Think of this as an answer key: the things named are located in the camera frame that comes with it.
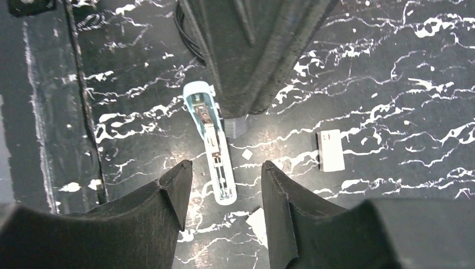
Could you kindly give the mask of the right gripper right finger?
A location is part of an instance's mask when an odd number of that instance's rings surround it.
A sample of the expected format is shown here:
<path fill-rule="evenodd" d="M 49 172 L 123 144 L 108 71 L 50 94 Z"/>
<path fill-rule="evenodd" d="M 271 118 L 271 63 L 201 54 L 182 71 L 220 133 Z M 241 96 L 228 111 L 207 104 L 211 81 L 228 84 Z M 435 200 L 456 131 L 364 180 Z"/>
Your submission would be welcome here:
<path fill-rule="evenodd" d="M 474 201 L 372 198 L 346 209 L 262 165 L 271 268 L 473 268 Z"/>

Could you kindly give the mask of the grey staple strip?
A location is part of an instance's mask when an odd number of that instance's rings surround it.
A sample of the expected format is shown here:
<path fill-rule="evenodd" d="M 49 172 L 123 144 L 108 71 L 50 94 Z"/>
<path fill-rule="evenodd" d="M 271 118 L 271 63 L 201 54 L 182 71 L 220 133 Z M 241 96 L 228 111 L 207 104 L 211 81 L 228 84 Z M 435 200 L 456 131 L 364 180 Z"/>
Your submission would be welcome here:
<path fill-rule="evenodd" d="M 238 118 L 224 119 L 223 131 L 227 138 L 238 138 L 248 130 L 248 115 Z"/>

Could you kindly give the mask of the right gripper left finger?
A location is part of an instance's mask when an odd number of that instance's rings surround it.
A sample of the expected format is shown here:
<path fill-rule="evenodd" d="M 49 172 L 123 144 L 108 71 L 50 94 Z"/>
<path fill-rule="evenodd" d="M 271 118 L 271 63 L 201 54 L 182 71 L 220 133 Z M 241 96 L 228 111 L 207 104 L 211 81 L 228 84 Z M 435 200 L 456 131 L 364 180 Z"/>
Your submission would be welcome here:
<path fill-rule="evenodd" d="M 192 162 L 81 214 L 1 204 L 2 268 L 171 268 L 185 229 Z"/>

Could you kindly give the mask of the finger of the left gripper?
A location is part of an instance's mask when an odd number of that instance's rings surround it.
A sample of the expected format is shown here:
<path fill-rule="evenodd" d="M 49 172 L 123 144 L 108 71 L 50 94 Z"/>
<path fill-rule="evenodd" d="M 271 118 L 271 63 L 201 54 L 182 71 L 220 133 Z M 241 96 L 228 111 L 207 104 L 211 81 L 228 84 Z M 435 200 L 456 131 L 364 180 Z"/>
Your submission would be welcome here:
<path fill-rule="evenodd" d="M 180 1 L 224 116 L 265 112 L 337 1 Z"/>

